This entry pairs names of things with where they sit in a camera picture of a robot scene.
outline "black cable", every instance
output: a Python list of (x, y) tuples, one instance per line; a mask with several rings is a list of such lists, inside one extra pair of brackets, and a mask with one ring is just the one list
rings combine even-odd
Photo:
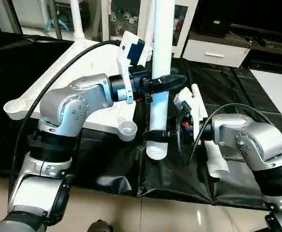
[(182, 111), (180, 112), (179, 116), (176, 118), (176, 137), (177, 137), (177, 142), (178, 142), (178, 153), (179, 153), (179, 159), (180, 162), (185, 165), (185, 162), (183, 160), (183, 152), (181, 149), (181, 142), (180, 142), (180, 126), (181, 126), (181, 121), (185, 117), (186, 112)]
[(195, 153), (195, 151), (196, 151), (196, 148), (197, 148), (197, 146), (198, 146), (198, 143), (199, 143), (199, 141), (200, 141), (201, 135), (202, 135), (202, 133), (204, 132), (204, 130), (205, 130), (207, 124), (212, 120), (212, 118), (214, 117), (215, 114), (217, 114), (218, 111), (220, 111), (220, 110), (222, 110), (222, 109), (225, 109), (225, 108), (227, 108), (227, 107), (230, 107), (230, 106), (239, 107), (239, 108), (242, 108), (242, 109), (252, 110), (252, 111), (254, 111), (255, 113), (257, 113), (259, 116), (261, 116), (261, 117), (265, 120), (266, 123), (271, 124), (272, 126), (275, 126), (275, 125), (270, 121), (270, 119), (268, 119), (267, 116), (265, 116), (264, 114), (262, 114), (260, 111), (256, 110), (255, 108), (252, 108), (251, 106), (244, 105), (244, 104), (241, 104), (241, 103), (235, 103), (235, 102), (229, 103), (229, 104), (226, 104), (226, 105), (222, 105), (222, 106), (218, 107), (216, 110), (214, 110), (214, 111), (210, 114), (210, 116), (206, 119), (206, 121), (204, 122), (204, 124), (203, 124), (203, 126), (202, 126), (202, 128), (201, 128), (201, 130), (200, 130), (200, 132), (199, 132), (199, 134), (198, 134), (198, 136), (197, 136), (197, 138), (196, 138), (196, 140), (195, 140), (195, 142), (194, 142), (193, 151), (192, 151), (192, 153), (191, 153), (191, 155), (190, 155), (188, 161), (185, 163), (186, 166), (188, 166), (188, 165), (190, 164), (190, 162), (191, 162), (191, 160), (192, 160), (192, 158), (193, 158), (193, 155), (194, 155), (194, 153)]
[(40, 102), (40, 100), (42, 99), (42, 97), (44, 96), (44, 94), (47, 92), (47, 90), (54, 84), (54, 82), (72, 65), (74, 64), (78, 59), (80, 59), (82, 56), (84, 56), (85, 54), (87, 54), (88, 52), (92, 51), (93, 49), (96, 49), (98, 47), (107, 45), (107, 44), (113, 44), (116, 46), (120, 45), (120, 41), (105, 41), (105, 42), (100, 42), (97, 43), (89, 48), (86, 48), (84, 51), (82, 51), (81, 53), (79, 53), (78, 55), (76, 55), (72, 60), (70, 60), (62, 69), (59, 70), (58, 73), (56, 73), (56, 75), (46, 84), (46, 86), (42, 89), (42, 91), (40, 92), (40, 94), (38, 95), (38, 97), (35, 99), (35, 101), (33, 102), (32, 106), (30, 107), (30, 109), (28, 110), (25, 118), (23, 119), (23, 122), (20, 126), (20, 129), (18, 131), (18, 135), (16, 138), (16, 142), (15, 142), (15, 148), (14, 148), (14, 152), (13, 152), (13, 160), (12, 160), (12, 167), (11, 167), (11, 173), (10, 173), (10, 179), (9, 179), (9, 199), (10, 199), (10, 195), (11, 192), (13, 190), (14, 187), (14, 179), (15, 179), (15, 168), (16, 168), (16, 158), (17, 158), (17, 150), (18, 150), (18, 144), (20, 141), (20, 137), (21, 137), (21, 133), (24, 130), (25, 124), (28, 121), (28, 119), (30, 118), (31, 114), (33, 113), (34, 109), (36, 108), (36, 106), (38, 105), (38, 103)]

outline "tiled floor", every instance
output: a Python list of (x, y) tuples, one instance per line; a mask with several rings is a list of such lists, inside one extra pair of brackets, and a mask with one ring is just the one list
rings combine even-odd
[[(7, 179), (0, 178), (0, 220), (6, 215)], [(86, 232), (103, 219), (115, 232), (253, 232), (266, 227), (266, 212), (132, 198), (73, 188), (63, 221), (48, 232)]]

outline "glass cabinet door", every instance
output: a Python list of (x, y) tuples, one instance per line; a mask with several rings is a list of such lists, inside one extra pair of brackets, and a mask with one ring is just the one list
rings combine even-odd
[(174, 11), (174, 26), (173, 26), (173, 46), (177, 46), (180, 32), (182, 30), (186, 13), (187, 13), (187, 6), (175, 5)]
[(109, 16), (111, 39), (121, 38), (127, 30), (137, 35), (141, 0), (112, 0)]

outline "white bracket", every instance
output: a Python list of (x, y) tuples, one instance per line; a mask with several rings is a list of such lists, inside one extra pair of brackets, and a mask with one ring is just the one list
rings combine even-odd
[(175, 106), (181, 110), (182, 103), (186, 102), (191, 108), (190, 115), (193, 121), (193, 140), (195, 141), (200, 131), (200, 121), (208, 116), (197, 84), (192, 84), (192, 93), (185, 87), (174, 98)]
[[(117, 53), (118, 71), (122, 76), (126, 89), (125, 91), (126, 96), (124, 96), (124, 94), (122, 93), (119, 100), (126, 99), (127, 104), (131, 104), (133, 102), (133, 92), (132, 92), (131, 82), (129, 79), (129, 66), (131, 60), (128, 59), (128, 55), (131, 50), (132, 44), (137, 45), (138, 42), (139, 42), (138, 36), (132, 34), (131, 32), (125, 31), (125, 33), (122, 36), (122, 40)], [(145, 67), (149, 51), (150, 48), (144, 45), (142, 53), (137, 62), (137, 65), (142, 65), (143, 67)]]

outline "white drawer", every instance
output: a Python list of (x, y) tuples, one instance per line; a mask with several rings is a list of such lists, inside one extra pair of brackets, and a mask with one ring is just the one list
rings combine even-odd
[(249, 49), (198, 40), (188, 40), (183, 58), (191, 61), (239, 67)]

